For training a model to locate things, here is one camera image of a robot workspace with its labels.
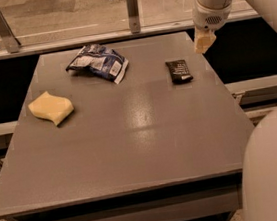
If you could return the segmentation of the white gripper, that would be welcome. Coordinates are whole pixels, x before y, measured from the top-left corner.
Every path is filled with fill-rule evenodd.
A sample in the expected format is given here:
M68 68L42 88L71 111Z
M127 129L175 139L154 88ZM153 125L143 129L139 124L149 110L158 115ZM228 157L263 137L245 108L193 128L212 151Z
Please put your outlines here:
M231 11L232 0L194 0L193 22L194 50L196 53L206 53L216 40L216 30L223 27Z

